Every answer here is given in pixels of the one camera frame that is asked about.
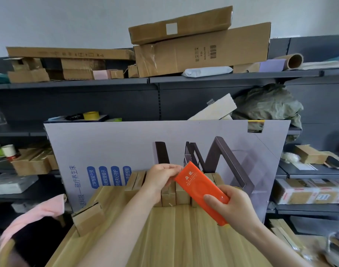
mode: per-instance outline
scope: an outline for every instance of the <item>yellow tape roll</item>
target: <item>yellow tape roll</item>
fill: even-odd
[[[100,115],[98,111],[90,111],[83,113],[84,120],[86,121],[96,121],[99,120]]]

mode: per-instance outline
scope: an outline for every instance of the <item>forearm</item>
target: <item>forearm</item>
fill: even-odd
[[[307,261],[263,224],[245,237],[265,256],[273,267],[311,267]]]
[[[141,189],[78,267],[125,266],[153,205],[152,195]]]

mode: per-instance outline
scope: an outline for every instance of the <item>pink cloth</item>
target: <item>pink cloth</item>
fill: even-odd
[[[64,194],[55,196],[45,202],[42,202],[33,207],[28,212],[17,217],[5,229],[0,237],[0,251],[4,245],[17,233],[20,229],[32,222],[41,220],[45,216],[52,216],[53,218],[64,213]]]

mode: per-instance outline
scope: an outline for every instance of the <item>white wall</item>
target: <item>white wall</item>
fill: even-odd
[[[233,25],[272,22],[271,37],[339,34],[339,0],[0,0],[5,46],[131,47],[127,28],[233,5]]]

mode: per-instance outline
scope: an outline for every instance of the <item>orange box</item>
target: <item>orange box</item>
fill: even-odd
[[[227,224],[225,219],[217,211],[205,203],[204,195],[212,195],[225,204],[229,202],[228,196],[225,195],[192,162],[189,162],[174,180],[218,223],[219,226]]]

